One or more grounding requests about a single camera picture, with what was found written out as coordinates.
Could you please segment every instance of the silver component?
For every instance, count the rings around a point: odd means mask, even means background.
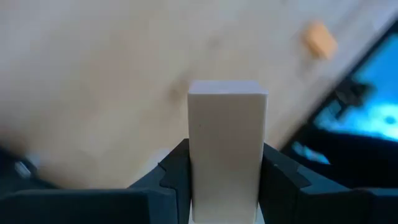
[[[15,170],[17,171],[17,173],[25,179],[30,178],[30,170],[25,166],[25,164],[23,162],[16,162],[15,165]]]

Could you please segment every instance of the white block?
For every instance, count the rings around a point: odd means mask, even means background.
[[[267,92],[255,81],[195,81],[188,93],[193,220],[254,223]]]

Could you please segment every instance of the wooden table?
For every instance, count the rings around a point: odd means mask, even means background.
[[[269,90],[267,143],[280,146],[398,9],[396,0],[0,5],[0,137],[39,156],[45,178],[79,188],[125,187],[187,138],[192,79],[258,80]],[[339,43],[333,60],[302,45],[314,19]]]

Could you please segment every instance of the small orange object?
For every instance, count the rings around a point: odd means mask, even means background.
[[[304,35],[304,41],[311,53],[318,58],[331,59],[337,50],[335,38],[320,21],[310,24]]]

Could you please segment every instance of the light wood tabletop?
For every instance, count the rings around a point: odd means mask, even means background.
[[[191,80],[257,80],[278,147],[385,29],[396,0],[5,0],[0,139],[64,187],[126,187],[188,137]],[[322,21],[338,50],[302,42]]]

